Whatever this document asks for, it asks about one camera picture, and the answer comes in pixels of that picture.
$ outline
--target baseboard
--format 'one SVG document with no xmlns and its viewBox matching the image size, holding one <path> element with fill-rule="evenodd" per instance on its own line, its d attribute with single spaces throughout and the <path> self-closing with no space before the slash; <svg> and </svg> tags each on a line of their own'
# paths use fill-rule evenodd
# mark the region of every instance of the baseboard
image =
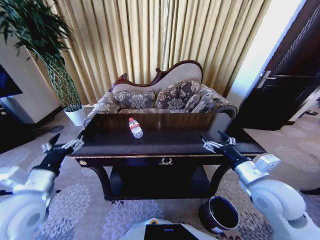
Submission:
<svg viewBox="0 0 320 240">
<path fill-rule="evenodd" d="M 293 125 L 296 121 L 287 121 L 284 125 Z"/>
<path fill-rule="evenodd" d="M 53 110 L 52 112 L 50 112 L 47 116 L 45 116 L 44 118 L 42 118 L 40 121 L 38 121 L 37 123 L 32 123 L 32 124 L 25 124 L 28 127 L 30 127 L 31 129 L 36 129 L 36 128 L 40 128 L 41 126 L 43 126 L 47 121 L 49 121 L 50 119 L 52 119 L 55 115 L 57 115 L 57 113 L 59 113 L 62 110 L 62 106 L 58 106 L 55 110 Z"/>
</svg>

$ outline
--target beige curtain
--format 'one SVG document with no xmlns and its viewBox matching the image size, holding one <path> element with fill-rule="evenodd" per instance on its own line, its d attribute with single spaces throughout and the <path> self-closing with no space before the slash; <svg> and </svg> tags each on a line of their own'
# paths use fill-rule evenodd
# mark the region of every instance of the beige curtain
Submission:
<svg viewBox="0 0 320 240">
<path fill-rule="evenodd" d="M 145 84 L 181 60 L 228 94 L 271 0 L 45 1 L 73 29 L 63 57 L 82 103 L 94 104 L 123 73 Z"/>
</svg>

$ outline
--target white flower pot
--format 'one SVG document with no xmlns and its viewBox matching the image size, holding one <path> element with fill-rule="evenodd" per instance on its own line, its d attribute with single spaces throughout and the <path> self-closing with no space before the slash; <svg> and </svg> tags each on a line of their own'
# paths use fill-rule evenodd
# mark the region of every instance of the white flower pot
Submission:
<svg viewBox="0 0 320 240">
<path fill-rule="evenodd" d="M 65 114 L 71 119 L 75 126 L 82 126 L 86 117 L 84 107 L 77 111 L 65 111 Z"/>
</svg>

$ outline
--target television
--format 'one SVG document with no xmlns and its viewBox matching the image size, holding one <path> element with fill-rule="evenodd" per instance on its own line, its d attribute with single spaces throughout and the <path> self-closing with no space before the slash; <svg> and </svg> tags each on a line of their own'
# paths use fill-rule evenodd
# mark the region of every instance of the television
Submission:
<svg viewBox="0 0 320 240">
<path fill-rule="evenodd" d="M 0 98 L 17 94 L 22 94 L 22 91 L 0 64 Z"/>
</svg>

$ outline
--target white wall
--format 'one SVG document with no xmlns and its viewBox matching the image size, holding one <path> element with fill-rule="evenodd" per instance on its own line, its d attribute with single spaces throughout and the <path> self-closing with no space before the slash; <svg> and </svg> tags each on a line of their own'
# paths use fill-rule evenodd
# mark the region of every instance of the white wall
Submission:
<svg viewBox="0 0 320 240">
<path fill-rule="evenodd" d="M 31 56 L 27 49 L 21 47 L 20 55 L 17 57 L 17 50 L 13 47 L 15 42 L 16 39 L 11 38 L 8 39 L 8 44 L 5 44 L 3 37 L 0 36 L 0 64 L 23 93 L 4 99 L 4 102 L 12 102 L 14 98 L 29 116 L 21 120 L 24 123 L 33 124 L 59 107 L 60 103 L 44 80 L 33 58 L 27 61 Z"/>
<path fill-rule="evenodd" d="M 305 0 L 272 0 L 227 99 L 240 106 L 265 69 Z"/>
</svg>

